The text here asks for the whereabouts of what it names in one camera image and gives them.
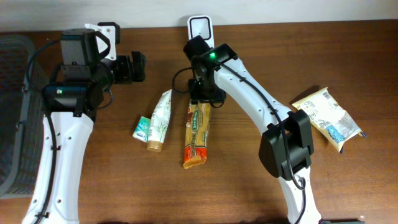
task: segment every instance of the teal packet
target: teal packet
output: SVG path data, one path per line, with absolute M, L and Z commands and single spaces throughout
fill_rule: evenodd
M 143 142 L 148 142 L 148 132 L 150 127 L 150 119 L 141 116 L 136 130 L 132 134 L 133 138 L 141 140 Z

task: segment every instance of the brown tabletop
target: brown tabletop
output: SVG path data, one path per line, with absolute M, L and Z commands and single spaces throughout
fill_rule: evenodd
M 341 155 L 312 129 L 312 189 L 322 217 L 398 220 L 398 21 L 216 26 L 214 34 L 216 45 L 228 43 L 284 105 L 308 88 L 327 86 L 368 135 L 349 140 Z M 59 32 L 26 35 L 37 47 L 60 37 Z M 144 53 L 146 80 L 114 85 L 113 104 L 98 112 L 81 172 L 80 223 L 237 223 L 287 217 L 280 184 L 257 155 L 260 134 L 232 97 L 213 110 L 204 165 L 182 167 L 188 95 L 173 92 L 161 153 L 147 151 L 145 143 L 132 138 L 139 118 L 150 117 L 161 93 L 171 89 L 174 73 L 190 65 L 182 52 L 187 37 L 186 27 L 122 30 L 117 52 Z M 61 59 L 56 46 L 39 62 L 50 73 Z M 185 88 L 190 75 L 181 75 L 177 86 Z M 0 200 L 0 223 L 19 223 L 29 204 L 30 198 Z

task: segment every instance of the yellow and red package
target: yellow and red package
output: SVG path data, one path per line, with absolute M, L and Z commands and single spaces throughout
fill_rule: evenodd
M 207 159 L 207 139 L 211 106 L 208 103 L 189 103 L 185 131 L 184 169 L 204 164 Z

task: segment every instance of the led light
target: led light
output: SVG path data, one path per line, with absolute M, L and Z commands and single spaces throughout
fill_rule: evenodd
M 212 53 L 210 53 L 209 56 L 210 56 L 211 59 L 215 59 L 216 58 L 216 53 L 212 52 Z

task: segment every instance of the white tube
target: white tube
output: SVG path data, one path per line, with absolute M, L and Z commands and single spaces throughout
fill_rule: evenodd
M 172 104 L 172 90 L 166 91 L 160 97 L 154 113 L 150 118 L 147 149 L 153 152 L 160 152 L 166 137 L 167 127 L 170 122 Z

